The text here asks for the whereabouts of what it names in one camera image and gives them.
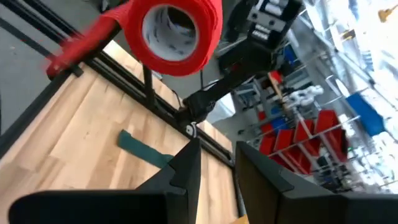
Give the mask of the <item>blue plastic storage bin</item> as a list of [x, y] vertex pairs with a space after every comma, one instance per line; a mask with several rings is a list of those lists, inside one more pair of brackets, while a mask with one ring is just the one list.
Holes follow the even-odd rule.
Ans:
[[361, 96], [354, 93], [346, 98], [348, 104], [359, 115], [361, 124], [369, 136], [377, 136], [386, 129], [382, 116]]

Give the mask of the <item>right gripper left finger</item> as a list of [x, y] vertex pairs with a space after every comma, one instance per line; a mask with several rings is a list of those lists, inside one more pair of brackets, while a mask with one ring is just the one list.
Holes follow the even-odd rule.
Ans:
[[192, 139], [134, 190], [47, 190], [12, 203], [10, 224], [195, 224], [201, 144]]

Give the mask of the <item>green elastic bandage roll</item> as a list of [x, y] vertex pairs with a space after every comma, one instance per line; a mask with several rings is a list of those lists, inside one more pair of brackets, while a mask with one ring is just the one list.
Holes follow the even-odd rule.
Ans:
[[160, 153], [156, 149], [135, 139], [124, 129], [118, 134], [117, 146], [160, 169], [165, 167], [174, 158], [173, 155]]

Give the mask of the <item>metal shelf rack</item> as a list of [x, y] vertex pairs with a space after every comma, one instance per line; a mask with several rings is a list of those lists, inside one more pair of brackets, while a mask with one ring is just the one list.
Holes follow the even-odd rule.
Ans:
[[304, 115], [300, 113], [299, 106], [289, 106], [288, 96], [282, 96], [281, 100], [284, 109], [291, 115], [283, 116], [283, 122], [278, 126], [274, 126], [270, 123], [267, 124], [267, 129], [258, 137], [249, 140], [248, 144], [259, 150], [259, 146], [264, 136], [275, 136], [277, 138], [278, 132], [281, 129], [293, 129], [295, 133], [297, 123], [301, 122], [304, 125], [306, 132], [309, 134], [310, 139], [317, 138], [320, 140], [320, 151], [318, 157], [311, 156], [302, 146], [302, 141], [298, 143], [298, 146], [312, 164], [311, 173], [308, 175], [300, 173], [297, 162], [298, 153], [296, 150], [294, 153], [286, 156], [282, 154], [277, 156], [276, 153], [273, 152], [268, 155], [268, 157], [296, 174], [312, 176], [319, 185], [328, 190], [333, 192], [353, 191], [360, 183], [361, 177], [349, 164], [349, 157], [346, 162], [340, 162], [331, 150], [326, 137], [322, 136], [322, 133], [315, 134], [315, 125], [317, 123], [318, 114], [321, 110], [326, 109], [319, 108], [315, 118], [306, 119]]

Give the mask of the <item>white robot figure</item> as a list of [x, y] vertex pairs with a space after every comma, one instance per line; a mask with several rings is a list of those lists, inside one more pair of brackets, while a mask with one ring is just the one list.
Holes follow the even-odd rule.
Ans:
[[315, 101], [315, 97], [322, 95], [324, 89], [320, 85], [309, 86], [304, 90], [297, 90], [292, 92], [288, 96], [288, 102], [290, 107], [296, 106], [308, 106]]

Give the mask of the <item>red plastic storage bin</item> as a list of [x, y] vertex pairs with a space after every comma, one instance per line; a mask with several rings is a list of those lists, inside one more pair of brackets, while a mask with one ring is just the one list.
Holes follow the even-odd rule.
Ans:
[[281, 129], [278, 132], [274, 146], [274, 152], [276, 153], [277, 156], [281, 154], [286, 156], [295, 152], [297, 148], [292, 147], [293, 138], [294, 138], [293, 129]]
[[320, 140], [317, 138], [310, 139], [309, 134], [306, 132], [304, 125], [301, 122], [297, 123], [295, 134], [293, 138], [293, 143], [297, 145], [297, 153], [298, 153], [298, 169], [302, 174], [310, 174], [311, 173], [311, 162], [306, 157], [306, 155], [302, 152], [298, 143], [302, 141], [302, 146], [307, 152], [313, 156], [318, 157], [320, 151]]
[[276, 137], [264, 136], [259, 146], [259, 151], [264, 155], [270, 155], [274, 152]]
[[321, 110], [319, 112], [315, 125], [315, 134], [318, 133], [322, 133], [322, 136], [326, 137], [331, 150], [340, 162], [348, 160], [346, 130], [342, 128], [334, 110]]

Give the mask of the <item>black aluminium table frame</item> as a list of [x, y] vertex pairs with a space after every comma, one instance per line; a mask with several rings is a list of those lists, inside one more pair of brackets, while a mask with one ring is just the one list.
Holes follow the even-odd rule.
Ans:
[[[67, 34], [77, 34], [78, 31], [69, 23], [59, 17], [53, 10], [47, 7], [40, 0], [23, 0], [30, 7], [35, 9], [46, 19], [54, 19], [54, 24]], [[56, 43], [64, 40], [64, 36], [55, 28], [50, 26], [43, 19], [39, 18], [29, 8], [25, 7], [18, 0], [0, 0], [0, 4], [5, 6], [8, 10], [25, 20], [32, 27], [37, 28], [41, 33], [52, 39]], [[102, 77], [116, 85], [123, 92], [145, 106], [149, 111], [153, 112], [160, 119], [164, 120], [171, 127], [175, 128], [184, 136], [191, 138], [185, 132], [185, 128], [178, 124], [176, 120], [177, 109], [173, 108], [171, 104], [166, 102], [159, 96], [152, 86], [152, 79], [149, 77], [149, 70], [144, 69], [144, 81], [140, 81], [127, 69], [122, 68], [117, 61], [111, 58], [110, 55], [103, 51], [98, 51], [94, 55], [84, 59], [89, 67], [98, 72]], [[29, 107], [19, 116], [19, 118], [11, 125], [7, 131], [0, 136], [0, 159], [6, 154], [21, 134], [31, 124], [34, 118], [42, 111], [43, 107], [49, 102], [51, 97], [58, 91], [58, 89], [65, 83], [71, 74], [76, 74], [78, 77], [83, 75], [83, 70], [73, 65], [66, 71], [61, 72], [55, 78], [51, 78], [50, 84], [41, 92], [41, 94], [29, 105]], [[197, 136], [201, 140], [203, 149], [215, 156], [222, 163], [234, 169], [234, 156], [227, 151], [223, 146], [218, 144], [214, 139], [207, 135], [201, 129], [197, 129]]]

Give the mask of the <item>red elastic bandage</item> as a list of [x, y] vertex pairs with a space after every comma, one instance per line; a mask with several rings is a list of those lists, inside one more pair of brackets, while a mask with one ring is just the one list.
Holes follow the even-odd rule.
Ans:
[[221, 38], [222, 0], [128, 0], [100, 15], [79, 39], [66, 42], [48, 75], [78, 64], [122, 28], [131, 51], [156, 72], [183, 77], [201, 70]]

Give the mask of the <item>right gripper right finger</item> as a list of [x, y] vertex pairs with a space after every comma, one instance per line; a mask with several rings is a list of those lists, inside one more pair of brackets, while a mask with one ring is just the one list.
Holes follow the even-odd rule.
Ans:
[[250, 224], [398, 224], [398, 194], [335, 194], [244, 141], [235, 168]]

